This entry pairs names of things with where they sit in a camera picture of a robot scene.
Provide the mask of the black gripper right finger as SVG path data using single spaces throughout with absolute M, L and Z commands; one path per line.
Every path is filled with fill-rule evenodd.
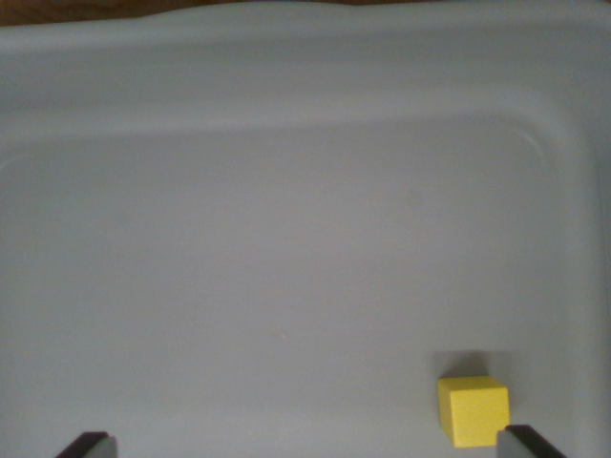
M 496 435 L 497 458 L 566 458 L 529 425 L 509 425 Z

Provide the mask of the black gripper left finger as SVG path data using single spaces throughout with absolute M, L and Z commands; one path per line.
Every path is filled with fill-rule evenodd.
M 106 431 L 86 431 L 68 444 L 56 458 L 116 458 L 117 440 Z

